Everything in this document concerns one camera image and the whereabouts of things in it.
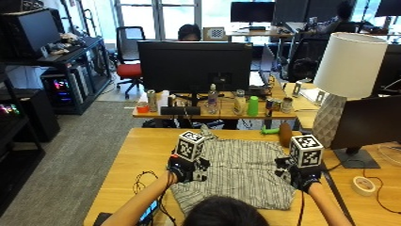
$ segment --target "phone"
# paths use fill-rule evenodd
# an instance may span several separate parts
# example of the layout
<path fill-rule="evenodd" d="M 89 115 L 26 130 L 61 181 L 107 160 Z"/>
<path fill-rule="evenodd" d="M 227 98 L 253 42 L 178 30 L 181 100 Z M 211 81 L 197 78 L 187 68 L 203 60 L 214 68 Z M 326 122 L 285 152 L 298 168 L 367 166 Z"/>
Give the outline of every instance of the phone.
<path fill-rule="evenodd" d="M 154 214 L 157 209 L 158 209 L 158 201 L 153 201 L 150 203 L 150 206 L 147 207 L 147 209 L 145 210 L 145 212 L 139 216 L 137 226 L 145 226 L 150 223 L 151 218 L 153 218 L 153 214 Z"/>

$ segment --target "wooden table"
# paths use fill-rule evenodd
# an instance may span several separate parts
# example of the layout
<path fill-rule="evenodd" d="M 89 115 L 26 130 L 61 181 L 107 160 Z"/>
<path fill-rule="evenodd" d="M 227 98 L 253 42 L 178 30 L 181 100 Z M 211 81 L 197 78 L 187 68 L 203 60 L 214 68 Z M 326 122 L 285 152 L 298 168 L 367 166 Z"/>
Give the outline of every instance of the wooden table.
<path fill-rule="evenodd" d="M 103 180 L 102 186 L 94 198 L 87 216 L 83 220 L 83 226 L 93 226 L 94 219 L 99 212 L 113 213 L 117 208 L 134 195 L 133 183 L 138 174 L 145 170 L 151 170 L 157 175 L 165 170 L 166 160 L 173 150 L 178 134 L 186 130 L 181 129 L 150 129 L 134 128 L 127 134 L 127 137 L 117 153 L 114 163 Z M 277 135 L 263 136 L 258 131 L 227 131 L 214 130 L 213 133 L 219 138 L 233 138 L 245 140 L 265 140 L 277 141 Z M 387 208 L 399 211 L 401 204 L 401 175 L 398 173 L 399 166 L 390 164 L 378 154 L 376 146 L 367 146 L 366 150 L 378 162 L 380 169 L 367 169 L 367 176 L 376 176 L 382 179 L 384 187 L 382 188 L 379 200 Z M 323 154 L 327 168 L 338 164 L 334 153 L 330 150 Z M 350 188 L 350 181 L 354 176 L 362 175 L 360 169 L 343 169 L 338 167 L 330 172 L 341 196 L 345 199 L 347 210 L 355 222 L 355 225 L 398 225 L 401 216 L 388 213 L 378 205 L 374 196 L 363 197 L 358 195 Z M 141 182 L 149 185 L 154 181 L 154 177 L 146 175 L 141 178 Z M 334 200 L 327 182 L 322 178 L 321 182 L 327 191 L 329 196 Z M 183 215 L 179 211 L 177 201 L 174 200 L 170 190 L 163 196 L 165 208 L 169 214 L 177 219 L 177 224 L 181 225 Z M 282 210 L 261 210 L 262 215 L 270 225 L 295 225 L 301 209 L 301 193 L 297 191 L 290 209 Z M 161 213 L 155 215 L 154 225 L 165 225 L 166 217 Z M 303 225 L 327 225 L 325 219 L 315 207 L 310 197 L 305 195 L 305 212 Z"/>
<path fill-rule="evenodd" d="M 157 93 L 158 99 L 158 112 L 146 112 L 138 113 L 137 109 L 134 108 L 133 117 L 134 118 L 153 118 L 153 119 L 170 119 L 171 116 L 169 115 L 159 115 L 159 107 L 166 106 L 166 99 L 167 99 L 167 91 Z M 209 114 L 206 111 L 206 107 L 203 106 L 206 101 L 199 101 L 199 116 L 193 116 L 191 119 L 213 119 L 213 120 L 237 120 L 237 119 L 259 119 L 259 120 L 293 120 L 295 119 L 295 113 L 290 111 L 285 114 L 281 111 L 273 111 L 271 117 L 265 115 L 265 101 L 259 100 L 259 107 L 258 107 L 258 115 L 257 116 L 247 116 L 246 114 L 235 115 L 233 113 L 233 105 L 234 105 L 234 95 L 231 92 L 223 92 L 223 97 L 218 99 L 218 108 L 221 111 L 217 114 Z M 281 88 L 281 85 L 277 81 L 274 81 L 274 87 L 271 89 L 271 97 L 275 99 L 282 100 L 285 97 L 285 92 Z M 138 99 L 139 102 L 147 102 L 146 93 L 141 94 Z"/>
<path fill-rule="evenodd" d="M 293 33 L 283 33 L 278 32 L 279 29 L 285 29 L 285 27 L 278 27 L 278 26 L 270 26 L 266 30 L 250 30 L 243 29 L 243 30 L 237 30 L 237 31 L 225 31 L 225 36 L 227 37 L 227 41 L 231 41 L 231 38 L 235 37 L 274 37 L 278 38 L 278 50 L 277 50 L 277 55 L 275 57 L 279 57 L 282 55 L 283 51 L 283 41 L 287 38 L 291 38 L 294 36 Z"/>

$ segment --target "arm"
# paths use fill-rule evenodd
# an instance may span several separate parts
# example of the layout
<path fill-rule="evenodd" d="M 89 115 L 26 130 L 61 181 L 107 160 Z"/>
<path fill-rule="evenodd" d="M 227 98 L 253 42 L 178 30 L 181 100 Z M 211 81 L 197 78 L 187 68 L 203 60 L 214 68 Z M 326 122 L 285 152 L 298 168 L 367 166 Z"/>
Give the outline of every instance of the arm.
<path fill-rule="evenodd" d="M 165 171 L 155 181 L 146 186 L 135 196 L 115 210 L 101 226 L 133 226 L 137 224 L 141 214 L 145 212 L 165 189 L 177 182 L 177 176 Z"/>
<path fill-rule="evenodd" d="M 309 187 L 307 194 L 321 210 L 329 226 L 350 226 L 350 222 L 341 209 L 329 198 L 323 187 L 319 183 L 313 183 Z"/>

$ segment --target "chair backrest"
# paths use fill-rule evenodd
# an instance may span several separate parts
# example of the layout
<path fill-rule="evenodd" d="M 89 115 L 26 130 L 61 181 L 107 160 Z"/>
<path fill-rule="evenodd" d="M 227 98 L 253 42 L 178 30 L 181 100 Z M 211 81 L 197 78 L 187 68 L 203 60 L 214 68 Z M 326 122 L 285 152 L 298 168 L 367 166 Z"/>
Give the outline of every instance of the chair backrest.
<path fill-rule="evenodd" d="M 327 46 L 327 39 L 301 39 L 287 63 L 287 81 L 313 80 Z"/>
<path fill-rule="evenodd" d="M 115 57 L 119 63 L 138 60 L 138 40 L 145 40 L 141 26 L 119 26 L 115 28 Z"/>
<path fill-rule="evenodd" d="M 341 22 L 338 23 L 334 32 L 355 33 L 358 31 L 360 23 L 357 22 Z"/>

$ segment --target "water bottle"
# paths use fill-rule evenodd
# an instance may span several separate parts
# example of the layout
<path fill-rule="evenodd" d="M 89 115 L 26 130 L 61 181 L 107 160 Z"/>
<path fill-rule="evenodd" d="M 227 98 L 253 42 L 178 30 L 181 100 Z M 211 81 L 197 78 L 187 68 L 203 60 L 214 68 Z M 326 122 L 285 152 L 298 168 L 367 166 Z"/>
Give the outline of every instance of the water bottle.
<path fill-rule="evenodd" d="M 210 85 L 210 90 L 207 92 L 207 112 L 209 114 L 215 114 L 217 112 L 217 97 L 218 93 L 215 91 L 215 85 Z"/>

